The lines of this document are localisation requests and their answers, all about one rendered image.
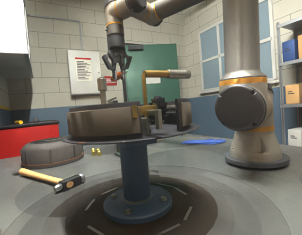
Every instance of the ball-peen hammer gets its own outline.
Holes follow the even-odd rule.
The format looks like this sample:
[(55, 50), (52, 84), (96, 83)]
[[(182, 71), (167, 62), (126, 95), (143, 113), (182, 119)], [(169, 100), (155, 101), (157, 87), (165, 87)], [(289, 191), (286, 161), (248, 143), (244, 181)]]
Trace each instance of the ball-peen hammer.
[(42, 181), (46, 181), (49, 183), (56, 184), (54, 186), (55, 192), (64, 192), (71, 188), (74, 188), (85, 182), (84, 174), (74, 175), (72, 177), (68, 177), (66, 179), (56, 178), (52, 176), (48, 176), (45, 174), (41, 174), (32, 170), (28, 170), (25, 168), (21, 168), (18, 173), (22, 176), (27, 176), (35, 179), (40, 179)]

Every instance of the hammer head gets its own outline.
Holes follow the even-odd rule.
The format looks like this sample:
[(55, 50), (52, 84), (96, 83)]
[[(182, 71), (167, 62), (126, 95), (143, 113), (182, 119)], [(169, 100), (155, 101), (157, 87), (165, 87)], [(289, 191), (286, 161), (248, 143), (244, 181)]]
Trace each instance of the hammer head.
[(58, 182), (54, 186), (56, 192), (64, 192), (85, 182), (84, 174), (74, 175)]

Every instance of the window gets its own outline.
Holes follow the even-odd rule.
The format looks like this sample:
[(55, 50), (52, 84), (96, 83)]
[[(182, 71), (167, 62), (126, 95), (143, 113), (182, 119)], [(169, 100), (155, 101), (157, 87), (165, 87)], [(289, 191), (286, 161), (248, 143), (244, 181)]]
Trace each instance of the window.
[[(268, 82), (276, 83), (276, 63), (272, 0), (259, 1), (260, 66)], [(223, 21), (199, 32), (201, 60), (201, 94), (219, 91), (219, 81), (225, 74)]]

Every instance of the white cinder block wall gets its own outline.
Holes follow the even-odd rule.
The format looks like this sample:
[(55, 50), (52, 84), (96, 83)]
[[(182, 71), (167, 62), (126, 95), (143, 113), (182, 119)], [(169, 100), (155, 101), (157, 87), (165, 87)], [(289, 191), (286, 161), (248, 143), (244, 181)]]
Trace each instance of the white cinder block wall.
[[(302, 15), (302, 0), (272, 2), (274, 24)], [(104, 0), (26, 0), (25, 3), (28, 14), (80, 20), (84, 50), (99, 51), (101, 55), (106, 53)], [(201, 75), (198, 32), (222, 19), (222, 1), (206, 0), (165, 19), (158, 27), (149, 26), (133, 18), (127, 19), (124, 21), (125, 40), (127, 43), (140, 44), (176, 43), (179, 68), (192, 72), (189, 80), (180, 80), (181, 97), (199, 97)], [(70, 95), (67, 50), (81, 48), (78, 23), (28, 17), (28, 24), (34, 78), (8, 79), (11, 109), (99, 104), (99, 96)], [(293, 38), (289, 30), (282, 29), (281, 35), (282, 41)], [(103, 76), (111, 75), (103, 61), (101, 71)], [(302, 82), (302, 67), (298, 72)], [(285, 85), (295, 83), (294, 66), (284, 67), (283, 76)], [(121, 82), (116, 87), (110, 86), (107, 96), (117, 96), (122, 102)]]
[[(302, 0), (272, 0), (275, 50), (278, 73), (278, 50), (275, 25), (302, 16)], [(185, 46), (180, 47), (179, 66), (192, 72), (189, 80), (181, 80), (181, 94), (185, 98), (199, 97), (201, 88), (201, 71), (199, 60), (198, 32), (223, 19), (223, 6), (221, 0), (206, 0), (190, 9), (183, 11), (185, 18), (184, 34)], [(281, 41), (294, 38), (293, 32), (281, 29)], [(298, 68), (299, 81), (302, 83), (302, 66)], [(283, 67), (284, 85), (296, 83), (296, 71), (294, 66)]]
[[(26, 0), (30, 15), (79, 20), (83, 49), (107, 53), (104, 0)], [(130, 18), (124, 21), (127, 43), (176, 43), (177, 53), (184, 46), (184, 18), (179, 13), (161, 26), (149, 26)], [(11, 110), (43, 109), (100, 104), (99, 96), (71, 96), (67, 50), (80, 50), (79, 24), (28, 17), (33, 79), (8, 79)], [(101, 60), (102, 76), (111, 76)], [(108, 86), (107, 98), (123, 102), (122, 82)]]
[(0, 106), (10, 108), (7, 79), (2, 78), (1, 76), (0, 76)]

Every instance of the blue cloth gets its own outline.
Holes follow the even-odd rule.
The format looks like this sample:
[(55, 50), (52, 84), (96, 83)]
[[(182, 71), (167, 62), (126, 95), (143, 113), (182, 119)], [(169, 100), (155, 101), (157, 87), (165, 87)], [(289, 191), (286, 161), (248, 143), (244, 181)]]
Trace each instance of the blue cloth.
[(186, 144), (219, 144), (219, 143), (224, 143), (226, 140), (215, 140), (215, 139), (208, 139), (208, 140), (186, 140), (182, 143)]

